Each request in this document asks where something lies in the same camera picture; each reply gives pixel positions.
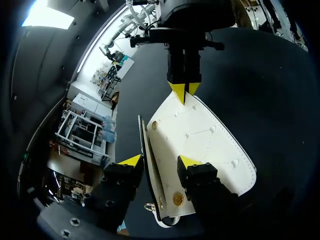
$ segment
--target cabinet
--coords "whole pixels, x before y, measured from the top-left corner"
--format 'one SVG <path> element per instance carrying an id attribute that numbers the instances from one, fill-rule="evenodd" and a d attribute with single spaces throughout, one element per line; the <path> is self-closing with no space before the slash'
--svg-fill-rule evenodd
<path id="1" fill-rule="evenodd" d="M 72 101 L 71 109 L 73 111 L 87 111 L 88 113 L 101 119 L 106 116 L 112 116 L 112 110 L 101 103 L 79 93 Z"/>

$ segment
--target gold rivet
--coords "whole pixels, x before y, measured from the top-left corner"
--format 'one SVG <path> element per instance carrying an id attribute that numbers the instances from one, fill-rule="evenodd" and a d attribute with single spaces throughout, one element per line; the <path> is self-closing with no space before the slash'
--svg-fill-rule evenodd
<path id="1" fill-rule="evenodd" d="M 184 202 L 184 196 L 180 192 L 173 194 L 173 203 L 179 207 Z"/>
<path id="2" fill-rule="evenodd" d="M 162 205 L 162 198 L 159 196 L 159 205 L 160 205 L 160 209 L 163 210 L 164 206 Z"/>
<path id="3" fill-rule="evenodd" d="M 153 130 L 156 130 L 156 129 L 157 129 L 157 126 L 158 126 L 157 121 L 154 121 L 154 122 L 152 123 L 152 129 L 153 129 Z"/>

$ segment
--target screw hole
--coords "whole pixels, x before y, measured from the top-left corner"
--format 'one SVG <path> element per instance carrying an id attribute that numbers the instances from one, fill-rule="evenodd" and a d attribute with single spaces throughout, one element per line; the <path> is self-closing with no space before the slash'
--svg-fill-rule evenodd
<path id="1" fill-rule="evenodd" d="M 112 207 L 114 204 L 115 204 L 115 202 L 111 201 L 111 200 L 108 200 L 108 201 L 105 202 L 105 206 L 106 207 Z"/>

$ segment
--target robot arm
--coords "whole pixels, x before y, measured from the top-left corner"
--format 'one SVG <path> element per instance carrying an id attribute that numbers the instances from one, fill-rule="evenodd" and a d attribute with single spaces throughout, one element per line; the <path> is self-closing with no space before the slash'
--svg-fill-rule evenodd
<path id="1" fill-rule="evenodd" d="M 230 0 L 160 0 L 156 12 L 158 27 L 147 27 L 145 37 L 132 37 L 131 47 L 166 44 L 167 81 L 184 104 L 186 92 L 194 95 L 201 83 L 199 51 L 205 47 L 224 50 L 223 43 L 206 40 L 206 32 L 235 24 L 232 4 Z"/>

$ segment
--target ceiling light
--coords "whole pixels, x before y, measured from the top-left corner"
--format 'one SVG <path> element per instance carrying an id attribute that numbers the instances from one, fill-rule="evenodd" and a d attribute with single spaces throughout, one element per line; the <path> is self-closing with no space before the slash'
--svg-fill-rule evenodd
<path id="1" fill-rule="evenodd" d="M 42 26 L 67 30 L 75 18 L 47 7 L 47 4 L 47 0 L 35 1 L 22 27 Z"/>

